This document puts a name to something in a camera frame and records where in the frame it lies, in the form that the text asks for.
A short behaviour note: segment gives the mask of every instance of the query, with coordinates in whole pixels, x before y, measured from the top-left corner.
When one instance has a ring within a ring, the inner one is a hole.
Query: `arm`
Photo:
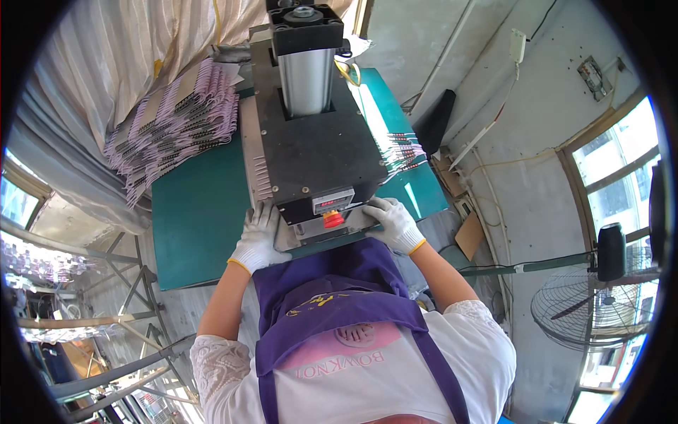
[[[226,340],[238,339],[243,293],[252,273],[292,259],[291,254],[273,248],[278,221],[280,212],[270,200],[260,201],[256,210],[247,211],[243,235],[200,319],[199,336],[208,334]]]
[[[397,199],[373,197],[370,205],[363,208],[381,223],[383,231],[367,232],[387,246],[407,253],[424,275],[438,307],[444,311],[453,303],[478,300],[471,286],[442,256],[426,241],[414,219]]]

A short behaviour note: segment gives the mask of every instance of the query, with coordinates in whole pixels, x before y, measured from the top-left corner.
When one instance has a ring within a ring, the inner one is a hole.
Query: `worker's left hand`
[[[248,209],[243,235],[228,261],[240,264],[251,275],[257,269],[291,260],[292,254],[280,253],[273,247],[279,221],[280,212],[271,199],[259,201],[256,209]]]

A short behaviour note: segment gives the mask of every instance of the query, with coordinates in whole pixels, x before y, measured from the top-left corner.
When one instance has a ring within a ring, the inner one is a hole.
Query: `white t-shirt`
[[[424,312],[464,392],[471,423],[496,424],[515,377],[515,349],[481,301]],[[249,349],[198,336],[191,362],[206,423],[265,423]],[[454,423],[412,333],[390,322],[324,332],[274,370],[280,422],[359,424],[395,414]]]

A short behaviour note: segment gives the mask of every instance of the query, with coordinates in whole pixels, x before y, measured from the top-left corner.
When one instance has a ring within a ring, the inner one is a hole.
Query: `emergency stop button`
[[[330,210],[329,212],[325,212],[323,214],[323,222],[325,223],[325,228],[332,228],[343,224],[344,219],[339,212]]]

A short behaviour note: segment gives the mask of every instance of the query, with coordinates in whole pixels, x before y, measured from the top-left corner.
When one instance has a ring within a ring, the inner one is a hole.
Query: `green tabletop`
[[[362,69],[361,74],[388,131],[412,132],[379,72]],[[252,94],[251,89],[240,93],[241,97]],[[239,131],[230,143],[189,159],[153,183],[153,239],[161,290],[219,279],[243,230],[250,207],[247,190]],[[397,198],[416,220],[448,207],[426,164],[398,173],[376,195]],[[292,255],[306,256],[363,237],[363,233],[345,235],[294,249]]]

